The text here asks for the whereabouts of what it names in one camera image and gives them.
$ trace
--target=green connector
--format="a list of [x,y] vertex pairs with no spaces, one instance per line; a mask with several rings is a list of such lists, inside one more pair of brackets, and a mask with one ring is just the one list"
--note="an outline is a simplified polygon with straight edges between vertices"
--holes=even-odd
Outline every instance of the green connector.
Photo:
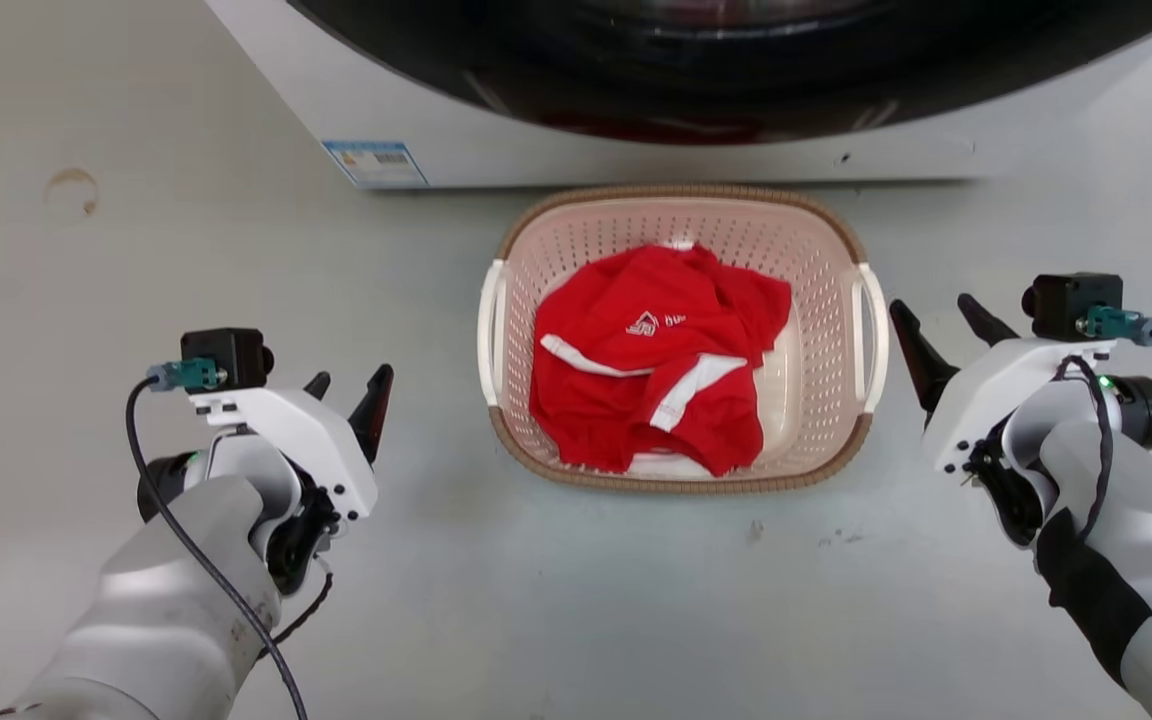
[[177,387],[187,389],[214,389],[228,378],[223,367],[218,367],[217,362],[210,357],[196,357],[196,359],[173,361],[161,365],[153,365],[146,373],[146,378],[154,378],[151,384],[152,392],[166,392]]
[[1075,323],[1075,328],[1096,340],[1130,340],[1152,346],[1152,318],[1119,306],[1092,306],[1085,318]]

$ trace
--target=brown basket rim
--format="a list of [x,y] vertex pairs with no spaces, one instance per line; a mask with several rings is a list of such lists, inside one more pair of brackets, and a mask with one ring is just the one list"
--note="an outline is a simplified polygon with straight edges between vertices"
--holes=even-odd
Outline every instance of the brown basket rim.
[[[771,188],[748,187],[738,184],[707,184],[707,183],[684,183],[684,184],[639,184],[639,185],[614,185],[584,188],[584,190],[571,190],[558,192],[537,202],[531,209],[518,218],[517,222],[509,228],[500,243],[497,252],[499,260],[508,260],[509,251],[521,236],[522,232],[536,218],[548,213],[550,210],[561,209],[566,205],[577,205],[582,202],[599,200],[626,200],[636,197],[652,197],[652,199],[675,199],[675,197],[703,197],[713,200],[752,200],[768,202],[770,204],[788,205],[793,209],[808,210],[826,220],[829,227],[844,241],[847,253],[851,256],[852,263],[861,264],[865,260],[865,249],[856,237],[850,225],[842,218],[826,209],[819,202],[810,197],[786,190],[771,190]],[[497,437],[513,458],[518,461],[531,473],[540,475],[541,478],[555,483],[571,484],[585,488],[606,488],[607,491],[639,492],[639,493],[675,493],[675,495],[744,495],[745,493],[778,492],[787,488],[804,488],[814,486],[824,479],[833,477],[838,471],[846,468],[847,462],[858,454],[865,438],[869,437],[870,425],[873,424],[873,414],[861,414],[856,416],[856,422],[851,427],[851,434],[842,447],[838,448],[835,456],[824,462],[810,473],[776,475],[772,478],[759,479],[730,479],[714,478],[712,480],[655,480],[635,479],[626,477],[614,477],[614,475],[581,473],[575,470],[563,470],[550,468],[536,461],[513,437],[508,424],[505,420],[505,410],[498,406],[488,408],[492,418],[492,429]]]
[[865,247],[861,245],[861,238],[856,237],[856,232],[852,232],[851,226],[838,217],[835,211],[826,209],[818,200],[797,192],[772,190],[772,188],[765,187],[707,183],[591,187],[551,195],[522,213],[517,222],[506,233],[503,241],[500,242],[497,258],[508,260],[513,243],[517,242],[526,226],[553,209],[561,209],[563,205],[579,205],[582,202],[630,200],[641,199],[641,197],[652,197],[652,199],[658,200],[676,199],[676,197],[702,197],[702,199],[708,200],[767,202],[773,205],[788,205],[791,209],[805,210],[824,219],[824,222],[838,233],[838,236],[847,245],[847,255],[851,256],[852,263],[861,264],[867,260]]

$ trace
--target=plastic basket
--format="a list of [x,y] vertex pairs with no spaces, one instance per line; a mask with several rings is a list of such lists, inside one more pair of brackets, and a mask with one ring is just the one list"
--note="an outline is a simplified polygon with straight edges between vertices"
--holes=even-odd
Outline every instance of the plastic basket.
[[[755,372],[763,453],[721,478],[563,464],[526,409],[536,306],[581,265],[679,241],[706,247],[722,264],[783,279],[794,291],[790,321]],[[483,395],[503,447],[544,478],[597,488],[740,493],[818,483],[861,449],[887,376],[882,290],[855,233],[818,202],[761,188],[612,187],[541,200],[500,245],[483,283],[477,333]]]

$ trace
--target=barcode label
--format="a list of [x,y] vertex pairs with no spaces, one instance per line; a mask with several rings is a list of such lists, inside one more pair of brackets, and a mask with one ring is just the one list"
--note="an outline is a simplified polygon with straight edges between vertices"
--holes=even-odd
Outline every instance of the barcode label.
[[324,141],[323,149],[356,187],[429,187],[402,142]]

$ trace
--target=red shirt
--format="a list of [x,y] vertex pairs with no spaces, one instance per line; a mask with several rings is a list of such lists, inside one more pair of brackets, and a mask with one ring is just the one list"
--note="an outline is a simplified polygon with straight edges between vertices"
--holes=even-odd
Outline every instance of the red shirt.
[[711,473],[763,450],[753,371],[790,286],[703,247],[639,247],[584,266],[536,309],[531,414],[573,465],[624,471],[673,450]]

